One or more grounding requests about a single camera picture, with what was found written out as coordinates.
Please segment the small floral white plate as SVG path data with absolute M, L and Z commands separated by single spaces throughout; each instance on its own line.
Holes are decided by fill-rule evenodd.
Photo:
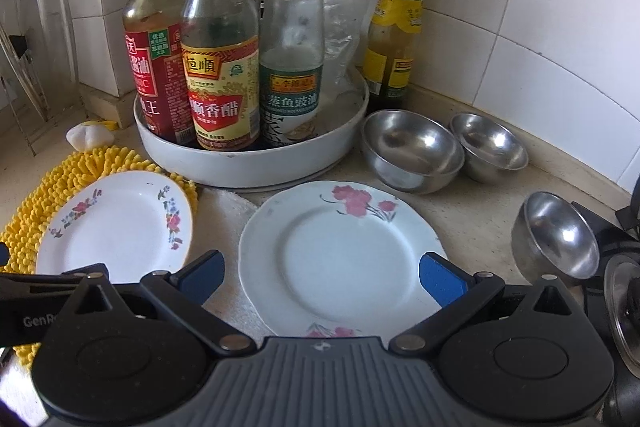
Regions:
M 174 181 L 149 171 L 99 179 L 52 217 L 36 272 L 61 274 L 103 263 L 114 283 L 134 283 L 154 270 L 176 272 L 188 257 L 194 212 Z

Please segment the steel bowl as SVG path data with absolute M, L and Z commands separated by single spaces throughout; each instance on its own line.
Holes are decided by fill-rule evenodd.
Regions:
M 465 153 L 437 121 L 403 109 L 369 115 L 361 128 L 361 150 L 375 176 L 394 190 L 432 194 L 461 171 Z
M 529 283 L 555 275 L 567 287 L 576 286 L 593 277 L 600 263 L 597 239 L 585 218 L 549 192 L 526 197 L 512 228 L 511 249 Z
M 525 145 L 508 128 L 487 116 L 456 114 L 449 130 L 464 150 L 463 172 L 477 182 L 500 184 L 528 166 Z

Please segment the large floral white plate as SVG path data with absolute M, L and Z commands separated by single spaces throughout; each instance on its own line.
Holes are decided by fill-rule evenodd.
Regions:
M 300 184 L 264 202 L 239 243 L 239 277 L 278 336 L 378 336 L 442 309 L 424 288 L 437 233 L 402 199 L 356 182 Z

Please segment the yellow chenille cloth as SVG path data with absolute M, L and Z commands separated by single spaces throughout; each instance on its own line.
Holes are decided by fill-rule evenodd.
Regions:
M 167 173 L 136 150 L 112 145 L 96 147 L 86 153 L 71 153 L 43 175 L 39 185 L 17 206 L 12 217 L 1 222 L 1 243 L 9 248 L 9 259 L 1 263 L 1 271 L 34 273 L 46 225 L 55 213 L 83 188 L 125 171 L 149 171 L 168 176 L 186 194 L 192 211 L 198 211 L 198 192 L 193 181 L 177 173 Z

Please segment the white towel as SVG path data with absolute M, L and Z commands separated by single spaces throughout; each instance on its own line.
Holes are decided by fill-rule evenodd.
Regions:
M 203 308 L 260 346 L 272 332 L 246 297 L 238 270 L 240 237 L 256 210 L 256 205 L 235 193 L 203 188 L 198 196 L 189 260 L 212 249 L 224 255 L 224 281 Z

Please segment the black gas stove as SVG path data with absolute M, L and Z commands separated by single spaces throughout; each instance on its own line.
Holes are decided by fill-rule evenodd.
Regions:
M 600 251 L 596 274 L 582 283 L 585 314 L 614 362 L 602 407 L 605 426 L 639 424 L 639 190 L 612 223 L 583 205 L 573 207 L 593 231 Z

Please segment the white round turntable tray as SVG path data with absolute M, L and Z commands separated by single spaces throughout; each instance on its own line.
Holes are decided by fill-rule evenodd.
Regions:
M 366 80 L 349 67 L 343 80 L 321 95 L 318 134 L 267 150 L 213 152 L 168 142 L 146 127 L 139 101 L 134 102 L 134 121 L 145 152 L 164 170 L 202 185 L 259 192 L 314 179 L 338 164 L 358 141 L 368 102 Z

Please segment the garlic bulb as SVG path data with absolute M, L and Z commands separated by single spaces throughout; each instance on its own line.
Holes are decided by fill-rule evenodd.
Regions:
M 66 132 L 66 141 L 76 152 L 87 153 L 95 148 L 113 145 L 114 132 L 118 129 L 116 121 L 84 121 Z

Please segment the green yellow label oil bottle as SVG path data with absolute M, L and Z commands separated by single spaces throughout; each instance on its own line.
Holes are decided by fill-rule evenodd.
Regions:
M 422 14 L 423 0 L 378 0 L 375 5 L 361 65 L 369 88 L 370 113 L 401 106 Z

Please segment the purple label fish sauce bottle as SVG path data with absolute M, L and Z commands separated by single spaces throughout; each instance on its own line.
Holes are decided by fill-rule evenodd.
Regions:
M 314 134 L 323 63 L 323 0 L 265 0 L 259 94 L 269 145 L 290 145 Z

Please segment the yellow cap vinegar bottle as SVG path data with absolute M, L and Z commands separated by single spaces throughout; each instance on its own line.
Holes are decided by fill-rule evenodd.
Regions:
M 255 0 L 186 0 L 183 68 L 196 139 L 206 150 L 243 150 L 258 138 L 258 29 Z

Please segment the glass pot lid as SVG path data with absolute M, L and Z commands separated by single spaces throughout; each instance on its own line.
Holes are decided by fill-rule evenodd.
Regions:
M 51 117 L 79 101 L 75 35 L 68 0 L 20 0 L 29 72 Z

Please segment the red label soy sauce bottle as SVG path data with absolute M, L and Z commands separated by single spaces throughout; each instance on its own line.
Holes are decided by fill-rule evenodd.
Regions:
M 186 0 L 129 0 L 122 13 L 125 44 L 146 127 L 180 145 L 195 140 L 181 51 Z

